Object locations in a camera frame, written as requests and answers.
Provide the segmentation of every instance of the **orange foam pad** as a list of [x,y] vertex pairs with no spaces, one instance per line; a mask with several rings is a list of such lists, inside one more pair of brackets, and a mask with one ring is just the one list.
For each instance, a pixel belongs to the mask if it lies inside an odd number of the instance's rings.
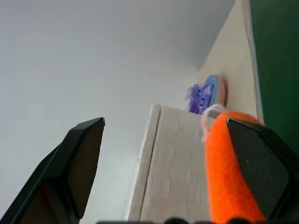
[[240,112],[220,114],[212,124],[206,142],[206,165],[211,221],[226,223],[233,217],[263,221],[253,194],[239,169],[226,121],[236,118],[259,123]]

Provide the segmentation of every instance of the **black plastic part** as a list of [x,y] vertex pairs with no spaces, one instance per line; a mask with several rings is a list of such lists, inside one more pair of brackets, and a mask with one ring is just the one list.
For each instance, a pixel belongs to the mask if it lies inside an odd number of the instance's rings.
[[299,157],[270,129],[228,119],[240,172],[268,220],[299,220]]
[[[82,205],[76,203],[74,200],[76,195],[73,195],[70,192],[71,186],[68,181],[69,164],[72,162],[74,155],[77,153],[78,148],[83,144],[83,142],[84,146],[96,148],[95,151],[98,151],[98,153],[100,152],[104,126],[104,119],[97,118],[80,123],[72,128],[67,133],[62,143],[40,162],[0,220],[0,224],[41,223],[40,220],[37,222],[31,222],[26,215],[28,208],[33,206],[35,202],[37,203],[34,205],[35,208],[42,207],[39,206],[40,202],[44,202],[46,204],[43,211],[58,208],[63,209],[63,212],[60,210],[56,212],[55,215],[58,215],[56,218],[59,220],[66,219],[70,224],[77,224],[81,218],[80,214],[84,213],[86,204]],[[96,136],[97,139],[91,140],[88,138],[90,135]],[[87,186],[83,190],[88,191],[85,192],[85,194],[89,196],[91,186]]]
[[185,220],[182,218],[170,218],[164,222],[164,224],[188,224]]
[[[157,223],[148,222],[148,221],[101,221],[101,222],[97,222],[96,224],[157,224]],[[196,222],[194,222],[194,224],[218,224],[218,223],[214,223],[211,221],[196,221]],[[228,222],[226,222],[226,224],[298,224],[298,222],[294,222],[294,221],[262,221],[262,222],[252,223],[243,218],[233,218],[233,219],[229,220]]]

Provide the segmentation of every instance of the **green panel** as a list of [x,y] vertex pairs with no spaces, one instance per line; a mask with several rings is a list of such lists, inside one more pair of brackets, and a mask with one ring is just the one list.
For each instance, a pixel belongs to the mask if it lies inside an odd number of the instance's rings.
[[299,154],[299,0],[251,0],[263,115]]

